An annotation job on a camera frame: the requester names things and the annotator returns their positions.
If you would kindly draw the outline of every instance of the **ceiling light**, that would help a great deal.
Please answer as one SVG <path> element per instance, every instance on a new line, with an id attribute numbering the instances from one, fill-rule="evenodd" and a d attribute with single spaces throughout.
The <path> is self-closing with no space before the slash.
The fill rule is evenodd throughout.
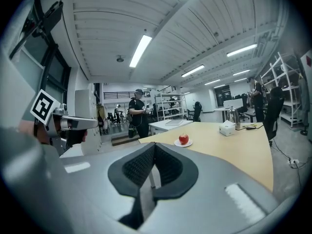
<path id="1" fill-rule="evenodd" d="M 145 49 L 147 48 L 148 44 L 152 40 L 151 37 L 143 36 L 140 43 L 138 44 L 136 48 L 136 52 L 133 55 L 133 58 L 130 63 L 130 67 L 135 68 L 137 66 L 138 61 L 140 60 L 141 56 L 143 55 Z"/>
<path id="2" fill-rule="evenodd" d="M 208 83 L 206 83 L 205 85 L 208 85 L 208 84 L 211 84 L 211 83 L 214 83 L 214 82 L 217 82 L 217 81 L 220 81 L 220 79 L 219 79 L 219 80 L 214 80 L 214 81 L 208 82 Z"/>
<path id="3" fill-rule="evenodd" d="M 240 79 L 240 80 L 235 80 L 234 82 L 237 82 L 237 81 L 241 81 L 241 80 L 246 80 L 247 78 L 243 78 L 243 79 Z"/>
<path id="4" fill-rule="evenodd" d="M 189 72 L 183 74 L 182 77 L 186 77 L 186 76 L 188 76 L 188 75 L 190 75 L 190 74 L 192 74 L 192 73 L 194 73 L 194 72 L 196 72 L 196 71 L 198 71 L 198 70 L 200 70 L 200 69 L 202 69 L 202 68 L 204 68 L 204 67 L 205 67 L 204 65 L 201 65 L 201 66 L 199 66 L 198 68 L 195 68 L 195 69 L 193 69 L 193 70 L 191 70 L 191 71 L 189 71 Z"/>
<path id="5" fill-rule="evenodd" d="M 239 72 L 239 73 L 236 73 L 236 74 L 234 74 L 233 76 L 237 76 L 237 75 L 243 74 L 243 73 L 245 73 L 245 72 L 249 72 L 249 71 L 250 71 L 250 69 L 245 70 L 245 71 L 242 71 L 242 72 Z"/>
<path id="6" fill-rule="evenodd" d="M 236 55 L 236 54 L 238 54 L 238 53 L 244 52 L 244 51 L 246 51 L 246 50 L 254 49 L 254 48 L 256 48 L 256 47 L 257 47 L 257 44 L 253 44 L 253 45 L 250 45 L 250 46 L 248 46 L 248 47 L 245 47 L 245 48 L 242 48 L 242 49 L 235 50 L 235 51 L 233 51 L 233 52 L 227 53 L 227 56 L 228 56 L 228 57 L 231 57 L 231 56 L 233 56 L 233 55 Z"/>
<path id="7" fill-rule="evenodd" d="M 225 84 L 220 85 L 220 86 L 216 86 L 216 87 L 214 87 L 214 88 L 219 88 L 219 87 L 223 87 L 223 86 L 225 86 Z"/>

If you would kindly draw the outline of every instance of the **white plate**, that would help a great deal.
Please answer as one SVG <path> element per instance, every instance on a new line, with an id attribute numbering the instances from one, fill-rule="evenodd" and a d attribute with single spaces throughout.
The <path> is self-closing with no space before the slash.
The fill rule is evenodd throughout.
<path id="1" fill-rule="evenodd" d="M 182 145 L 179 139 L 175 141 L 175 145 L 180 146 L 180 147 L 188 147 L 192 144 L 193 144 L 193 141 L 191 139 L 189 139 L 189 142 L 187 142 L 185 145 Z"/>

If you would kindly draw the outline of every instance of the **red apple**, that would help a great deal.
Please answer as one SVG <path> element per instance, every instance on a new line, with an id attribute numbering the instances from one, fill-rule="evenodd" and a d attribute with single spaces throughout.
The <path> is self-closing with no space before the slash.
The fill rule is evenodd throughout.
<path id="1" fill-rule="evenodd" d="M 187 142 L 189 142 L 189 136 L 186 134 L 181 134 L 179 137 L 179 141 L 182 145 L 185 145 Z"/>

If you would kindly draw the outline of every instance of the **doorway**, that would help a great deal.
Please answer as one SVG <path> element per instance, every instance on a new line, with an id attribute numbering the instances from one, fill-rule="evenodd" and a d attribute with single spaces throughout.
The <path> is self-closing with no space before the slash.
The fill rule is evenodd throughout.
<path id="1" fill-rule="evenodd" d="M 224 101 L 232 99 L 229 85 L 220 88 L 215 88 L 214 92 L 218 107 L 223 107 Z"/>

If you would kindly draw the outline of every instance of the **white tissue box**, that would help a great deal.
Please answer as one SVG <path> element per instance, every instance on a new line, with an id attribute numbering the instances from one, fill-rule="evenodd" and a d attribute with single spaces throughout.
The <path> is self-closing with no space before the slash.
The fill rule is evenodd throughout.
<path id="1" fill-rule="evenodd" d="M 233 135 L 235 133 L 235 124 L 227 120 L 219 126 L 219 132 L 225 136 Z"/>

